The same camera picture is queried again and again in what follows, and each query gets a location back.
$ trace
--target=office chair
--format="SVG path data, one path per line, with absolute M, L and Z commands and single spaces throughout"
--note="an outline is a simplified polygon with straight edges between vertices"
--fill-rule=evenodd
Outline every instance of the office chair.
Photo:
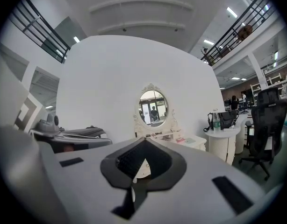
M 243 102 L 243 111 L 241 111 L 240 113 L 244 114 L 245 112 L 248 113 L 248 111 L 246 110 L 247 109 L 247 102 Z
M 253 107 L 251 110 L 255 126 L 254 136 L 251 136 L 248 131 L 247 140 L 249 141 L 250 156 L 252 157 L 242 158 L 239 160 L 239 163 L 242 163 L 242 161 L 245 160 L 254 162 L 253 167 L 260 165 L 267 174 L 265 181 L 268 180 L 270 174 L 263 162 L 269 162 L 272 164 L 275 155 L 277 155 L 281 149 L 280 135 L 286 114 L 286 99 L 276 100 L 269 104 L 258 105 Z M 266 149 L 268 137 L 272 137 L 271 149 Z
M 258 93 L 257 105 L 271 104 L 279 99 L 279 89 L 277 87 L 272 87 Z

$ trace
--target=white vanity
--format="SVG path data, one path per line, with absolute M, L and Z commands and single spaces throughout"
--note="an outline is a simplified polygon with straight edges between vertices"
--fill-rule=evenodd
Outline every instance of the white vanity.
M 184 145 L 201 151 L 206 151 L 206 139 L 187 134 L 178 127 L 174 109 L 169 108 L 169 99 L 153 84 L 146 86 L 135 103 L 134 132 L 136 137 L 151 137 Z M 145 160 L 140 167 L 137 178 L 151 174 L 148 162 Z

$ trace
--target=black rectangle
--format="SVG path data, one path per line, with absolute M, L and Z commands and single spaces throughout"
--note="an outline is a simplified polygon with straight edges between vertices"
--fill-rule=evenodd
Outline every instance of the black rectangle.
M 212 179 L 212 182 L 237 214 L 244 212 L 253 205 L 227 177 L 216 177 Z
M 59 163 L 62 167 L 67 167 L 67 166 L 70 166 L 70 165 L 73 165 L 73 164 L 76 164 L 79 162 L 83 162 L 83 159 L 78 157 L 78 158 L 74 158 L 74 159 L 68 159 L 68 160 L 60 161 Z

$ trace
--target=vanity table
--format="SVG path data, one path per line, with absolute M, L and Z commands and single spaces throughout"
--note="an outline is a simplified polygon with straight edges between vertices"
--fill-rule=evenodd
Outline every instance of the vanity table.
M 232 165 L 236 150 L 238 153 L 243 151 L 244 125 L 247 117 L 247 114 L 239 115 L 234 131 L 214 132 L 210 129 L 206 132 L 205 134 L 209 136 L 209 152 Z
M 151 137 L 152 139 L 166 140 L 176 145 L 206 151 L 205 143 L 207 140 L 194 134 L 184 133 L 178 127 L 178 122 L 174 116 L 175 110 L 170 110 L 169 104 L 169 99 L 157 86 L 153 84 L 146 86 L 135 102 L 135 114 L 133 115 L 135 137 Z M 156 108 L 159 116 L 163 116 L 162 112 L 165 112 L 165 120 L 151 121 L 151 125 L 147 125 L 153 107 Z M 145 114 L 144 120 L 141 117 L 142 113 Z M 144 160 L 133 182 L 137 182 L 137 178 L 144 178 L 150 174 L 150 166 L 147 160 Z

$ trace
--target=balcony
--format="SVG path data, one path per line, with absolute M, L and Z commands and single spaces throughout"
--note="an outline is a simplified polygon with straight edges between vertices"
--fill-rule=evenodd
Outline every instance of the balcony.
M 209 51 L 204 51 L 201 60 L 213 66 L 257 30 L 275 10 L 269 0 L 253 0 L 218 42 Z
M 64 63 L 70 46 L 55 32 L 30 0 L 21 0 L 9 20 L 35 44 Z

